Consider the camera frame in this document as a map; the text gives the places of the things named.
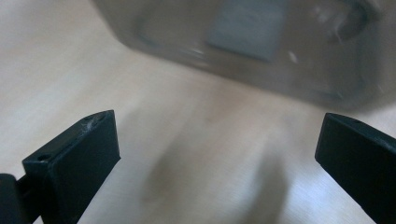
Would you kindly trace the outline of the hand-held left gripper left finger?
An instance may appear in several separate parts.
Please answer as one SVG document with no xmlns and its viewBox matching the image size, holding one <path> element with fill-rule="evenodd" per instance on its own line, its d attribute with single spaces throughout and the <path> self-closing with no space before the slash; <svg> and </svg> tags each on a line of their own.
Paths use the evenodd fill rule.
<svg viewBox="0 0 396 224">
<path fill-rule="evenodd" d="M 79 120 L 22 161 L 28 218 L 77 224 L 119 160 L 115 113 Z"/>
</svg>

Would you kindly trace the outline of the translucent grey storage box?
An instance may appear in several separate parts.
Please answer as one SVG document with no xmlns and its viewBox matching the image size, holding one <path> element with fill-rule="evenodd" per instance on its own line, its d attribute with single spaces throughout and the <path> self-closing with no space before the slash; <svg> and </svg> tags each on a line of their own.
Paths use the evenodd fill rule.
<svg viewBox="0 0 396 224">
<path fill-rule="evenodd" d="M 92 0 L 130 49 L 315 105 L 396 103 L 396 0 Z"/>
</svg>

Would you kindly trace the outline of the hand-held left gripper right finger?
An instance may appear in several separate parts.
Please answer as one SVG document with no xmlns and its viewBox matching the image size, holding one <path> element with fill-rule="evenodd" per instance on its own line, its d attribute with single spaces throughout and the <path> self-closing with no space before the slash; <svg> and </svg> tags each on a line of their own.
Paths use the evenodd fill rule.
<svg viewBox="0 0 396 224">
<path fill-rule="evenodd" d="M 315 159 L 376 224 L 396 224 L 396 138 L 327 113 Z"/>
</svg>

